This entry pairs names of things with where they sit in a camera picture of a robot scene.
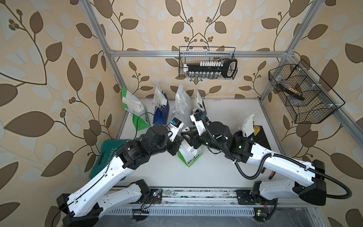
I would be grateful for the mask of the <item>small green paper bag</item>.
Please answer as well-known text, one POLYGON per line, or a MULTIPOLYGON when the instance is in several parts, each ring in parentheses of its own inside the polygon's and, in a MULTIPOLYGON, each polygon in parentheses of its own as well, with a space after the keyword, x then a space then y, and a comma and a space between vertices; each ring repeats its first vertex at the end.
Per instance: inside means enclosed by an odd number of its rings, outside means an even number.
POLYGON ((201 155, 202 155, 202 151, 201 151, 201 147, 195 149, 195 151, 193 153, 189 153, 189 152, 183 152, 182 150, 180 150, 177 152, 177 155, 179 157, 179 159, 187 166, 190 167, 201 155))

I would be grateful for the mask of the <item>large green white bag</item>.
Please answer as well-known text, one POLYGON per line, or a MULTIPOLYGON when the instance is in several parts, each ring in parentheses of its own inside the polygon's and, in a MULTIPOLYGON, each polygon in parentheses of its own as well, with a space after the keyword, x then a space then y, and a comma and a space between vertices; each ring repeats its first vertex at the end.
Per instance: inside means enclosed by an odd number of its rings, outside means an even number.
POLYGON ((136 96, 129 92, 127 88, 122 89, 121 98, 124 109, 132 114, 132 123, 135 126, 136 131, 150 127, 147 108, 145 105, 136 96))

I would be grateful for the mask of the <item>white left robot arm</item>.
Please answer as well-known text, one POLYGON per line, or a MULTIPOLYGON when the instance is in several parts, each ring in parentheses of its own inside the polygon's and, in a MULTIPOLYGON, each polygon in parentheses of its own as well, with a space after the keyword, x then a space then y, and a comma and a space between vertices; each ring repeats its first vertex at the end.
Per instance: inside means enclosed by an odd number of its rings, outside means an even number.
POLYGON ((144 180, 138 180, 125 189, 110 194, 109 190, 151 156, 163 152, 176 155, 183 138, 180 127, 154 125, 134 140, 118 148, 110 162, 88 183, 72 194, 57 198, 59 210, 65 213, 65 227, 92 227, 107 212, 129 203, 144 203, 153 197, 144 180))

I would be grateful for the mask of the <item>small blue paper bag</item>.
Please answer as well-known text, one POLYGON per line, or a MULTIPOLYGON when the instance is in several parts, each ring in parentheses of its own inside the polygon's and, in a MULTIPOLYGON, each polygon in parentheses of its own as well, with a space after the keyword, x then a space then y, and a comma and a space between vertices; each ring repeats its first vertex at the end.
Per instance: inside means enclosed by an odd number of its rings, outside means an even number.
POLYGON ((154 119, 153 124, 162 124, 167 125, 168 115, 170 111, 170 105, 167 98, 167 95, 165 92, 162 92, 164 98, 162 99, 162 102, 159 102, 159 98, 155 96, 156 98, 156 107, 154 111, 154 119))

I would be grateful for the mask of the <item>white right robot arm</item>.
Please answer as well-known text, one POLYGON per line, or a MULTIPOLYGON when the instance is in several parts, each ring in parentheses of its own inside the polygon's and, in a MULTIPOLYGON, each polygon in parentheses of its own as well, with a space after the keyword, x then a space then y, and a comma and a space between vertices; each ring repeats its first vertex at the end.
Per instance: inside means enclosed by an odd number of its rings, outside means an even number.
POLYGON ((285 180, 275 182, 255 182, 252 197, 266 200, 300 198, 318 206, 326 203, 326 182, 322 176, 325 173, 325 164, 322 161, 304 162, 273 152, 248 138, 231 134, 229 127, 221 122, 212 122, 203 133, 199 133, 196 127, 185 128, 181 136, 194 148, 206 146, 223 153, 228 151, 225 157, 236 166, 239 163, 257 165, 254 175, 241 173, 246 179, 258 178, 264 168, 286 177, 285 180))

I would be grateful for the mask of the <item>white paper bag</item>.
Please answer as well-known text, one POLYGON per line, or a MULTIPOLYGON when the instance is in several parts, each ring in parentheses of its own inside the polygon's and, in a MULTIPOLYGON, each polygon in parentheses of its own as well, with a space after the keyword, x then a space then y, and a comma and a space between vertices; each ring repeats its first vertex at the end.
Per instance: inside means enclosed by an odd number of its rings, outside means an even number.
POLYGON ((192 115, 192 100, 187 92, 184 90, 183 85, 180 84, 175 95, 175 108, 173 110, 172 118, 181 120, 185 125, 191 126, 192 115))

